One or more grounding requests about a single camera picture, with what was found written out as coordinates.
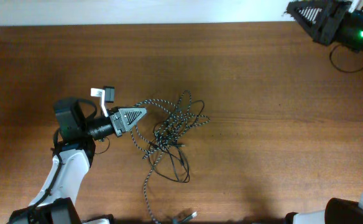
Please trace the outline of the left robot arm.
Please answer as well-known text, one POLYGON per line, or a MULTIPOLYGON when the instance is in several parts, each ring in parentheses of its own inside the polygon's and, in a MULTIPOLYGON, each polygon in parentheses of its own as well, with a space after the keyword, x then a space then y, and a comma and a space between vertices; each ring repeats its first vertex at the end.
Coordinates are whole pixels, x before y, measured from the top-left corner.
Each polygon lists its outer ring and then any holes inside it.
POLYGON ((52 168, 30 204, 15 210, 9 223, 81 223, 75 203, 84 176, 92 166, 95 142, 130 131, 147 113, 144 107, 114 107, 85 116, 81 104, 90 100, 64 98, 53 110, 59 128, 53 135, 52 168))

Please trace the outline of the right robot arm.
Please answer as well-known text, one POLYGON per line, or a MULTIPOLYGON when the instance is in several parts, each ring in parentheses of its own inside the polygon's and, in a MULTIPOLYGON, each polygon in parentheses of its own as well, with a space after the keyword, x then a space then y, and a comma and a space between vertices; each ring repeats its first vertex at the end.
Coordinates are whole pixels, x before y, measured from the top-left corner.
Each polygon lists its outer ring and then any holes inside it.
MULTIPOLYGON (((362 1, 290 1, 286 8, 313 42, 363 52, 362 1)), ((362 223, 363 191, 357 201, 331 198, 316 212, 290 212, 284 223, 362 223)))

